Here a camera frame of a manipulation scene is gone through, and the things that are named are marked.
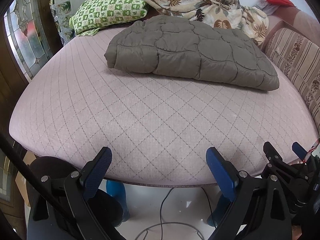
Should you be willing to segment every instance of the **mattress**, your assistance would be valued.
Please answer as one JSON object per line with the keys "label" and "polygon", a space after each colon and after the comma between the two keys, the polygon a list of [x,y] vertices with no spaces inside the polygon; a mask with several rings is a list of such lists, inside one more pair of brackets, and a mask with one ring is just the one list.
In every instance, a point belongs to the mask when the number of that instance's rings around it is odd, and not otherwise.
{"label": "mattress", "polygon": [[205,162],[212,146],[255,175],[267,163],[264,142],[290,162],[294,141],[308,149],[318,138],[300,94],[277,67],[280,87],[270,92],[109,69],[104,53],[122,30],[76,37],[60,50],[19,99],[11,136],[79,168],[108,146],[106,178],[163,187],[215,183]]}

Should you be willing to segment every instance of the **stained glass window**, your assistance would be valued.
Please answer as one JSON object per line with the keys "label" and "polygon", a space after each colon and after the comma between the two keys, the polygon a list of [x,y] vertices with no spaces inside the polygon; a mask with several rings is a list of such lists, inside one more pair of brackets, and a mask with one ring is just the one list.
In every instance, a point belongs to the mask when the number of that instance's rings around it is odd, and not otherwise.
{"label": "stained glass window", "polygon": [[30,82],[52,57],[37,0],[14,0],[4,15],[4,24],[12,52]]}

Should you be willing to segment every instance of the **wire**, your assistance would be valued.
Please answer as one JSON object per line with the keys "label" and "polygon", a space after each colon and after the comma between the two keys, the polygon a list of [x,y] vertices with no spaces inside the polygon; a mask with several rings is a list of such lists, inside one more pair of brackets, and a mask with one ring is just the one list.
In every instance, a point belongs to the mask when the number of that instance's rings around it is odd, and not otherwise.
{"label": "wire", "polygon": [[[201,188],[202,188],[202,190],[204,191],[204,193],[205,193],[205,195],[206,195],[206,197],[207,197],[208,204],[209,204],[209,208],[210,208],[210,212],[211,212],[211,218],[212,218],[212,221],[213,221],[213,215],[212,215],[212,209],[211,209],[211,204],[210,204],[209,196],[208,196],[207,192],[204,190],[204,188],[203,188],[203,187],[201,187]],[[142,230],[142,231],[137,235],[137,237],[136,237],[134,240],[137,240],[137,239],[139,238],[139,236],[141,236],[141,235],[143,234],[143,232],[146,232],[146,234],[145,234],[145,236],[144,236],[144,238],[143,238],[143,240],[145,240],[145,239],[147,238],[147,235],[148,235],[148,233],[149,233],[149,230],[150,230],[151,228],[154,228],[154,227],[157,227],[157,226],[161,226],[161,240],[163,240],[163,225],[169,225],[169,224],[177,224],[177,225],[184,225],[184,226],[187,226],[187,227],[191,227],[191,228],[193,228],[195,231],[197,231],[197,235],[199,236],[199,238],[200,238],[201,240],[205,240],[203,234],[202,234],[197,228],[195,228],[194,226],[192,226],[192,225],[190,225],[190,224],[181,223],[181,222],[165,222],[165,223],[162,223],[162,206],[163,206],[164,201],[167,199],[167,197],[169,196],[170,192],[171,192],[173,189],[174,189],[174,188],[171,188],[171,189],[169,190],[169,192],[167,193],[167,195],[165,196],[165,198],[163,199],[163,201],[162,201],[162,203],[161,203],[161,206],[160,206],[160,224],[156,224],[156,225],[150,226],[150,227]]]}
{"label": "wire", "polygon": [[207,200],[208,200],[208,203],[209,203],[209,208],[210,208],[210,214],[211,214],[211,218],[212,218],[212,223],[213,223],[213,225],[214,225],[214,229],[216,229],[216,226],[215,226],[215,223],[214,223],[214,220],[213,220],[213,215],[212,215],[212,209],[211,209],[211,204],[210,204],[209,196],[208,196],[207,192],[204,190],[204,188],[203,188],[203,187],[201,187],[201,188],[202,188],[202,190],[204,191],[204,193],[205,193],[205,195],[206,195],[206,197],[207,197]]}
{"label": "wire", "polygon": [[163,201],[162,201],[162,203],[161,203],[161,206],[160,206],[161,240],[163,240],[163,227],[162,227],[162,215],[161,215],[162,206],[163,206],[164,201],[167,199],[167,197],[169,196],[170,192],[171,192],[173,189],[174,189],[174,187],[169,190],[169,192],[167,193],[167,195],[166,195],[165,198],[163,199]]}
{"label": "wire", "polygon": [[[184,225],[184,226],[190,227],[190,228],[194,229],[195,231],[197,231],[197,235],[199,236],[199,238],[200,238],[201,240],[205,240],[205,239],[204,239],[204,236],[203,236],[203,234],[200,232],[200,230],[197,229],[196,227],[190,225],[190,224],[181,223],[181,222],[164,222],[164,223],[162,223],[162,224],[163,224],[163,225],[176,224],[176,225]],[[159,224],[156,224],[156,225],[153,225],[153,226],[151,226],[151,227],[148,227],[148,228],[144,229],[143,231],[141,231],[141,232],[137,235],[137,237],[136,237],[134,240],[137,240],[137,239],[139,238],[139,236],[141,236],[141,235],[143,234],[143,232],[146,231],[147,233],[145,234],[145,236],[144,236],[144,238],[143,238],[143,240],[145,240],[146,237],[147,237],[148,231],[149,231],[151,228],[157,227],[157,226],[159,226],[159,225],[161,225],[161,224],[159,223]]]}

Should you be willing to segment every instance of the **blue gripper pad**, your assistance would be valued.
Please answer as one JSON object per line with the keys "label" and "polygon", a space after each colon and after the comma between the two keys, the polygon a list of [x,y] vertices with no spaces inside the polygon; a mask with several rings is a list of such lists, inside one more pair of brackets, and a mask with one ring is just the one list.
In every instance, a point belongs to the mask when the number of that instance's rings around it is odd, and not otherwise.
{"label": "blue gripper pad", "polygon": [[292,144],[292,151],[299,157],[300,160],[304,160],[307,155],[307,151],[297,142]]}
{"label": "blue gripper pad", "polygon": [[225,161],[215,147],[207,149],[206,160],[223,196],[233,202],[239,184],[237,169],[231,162]]}
{"label": "blue gripper pad", "polygon": [[80,184],[83,187],[82,197],[85,201],[94,197],[102,182],[104,175],[112,161],[112,152],[108,147],[103,147],[97,156],[86,163],[81,170]]}

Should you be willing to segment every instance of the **tiled floor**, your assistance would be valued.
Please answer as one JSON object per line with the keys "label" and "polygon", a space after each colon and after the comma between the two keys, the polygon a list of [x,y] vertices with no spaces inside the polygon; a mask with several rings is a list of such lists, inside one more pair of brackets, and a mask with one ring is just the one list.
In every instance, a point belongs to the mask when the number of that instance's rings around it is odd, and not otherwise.
{"label": "tiled floor", "polygon": [[[106,181],[100,185],[105,191]],[[130,219],[122,223],[117,230],[127,239],[135,240],[136,236],[145,228],[160,223],[160,205],[170,188],[143,187],[125,185],[127,204]],[[218,186],[206,187],[206,192],[214,210],[220,189]],[[193,225],[208,239],[214,228],[206,224],[210,215],[208,200],[199,187],[197,188],[175,188],[164,202],[162,208],[163,222],[183,222]],[[197,240],[200,239],[196,231],[184,225],[163,225],[163,240]],[[143,240],[146,232],[141,234],[137,240]],[[161,239],[161,227],[157,226],[148,231],[145,240]]]}

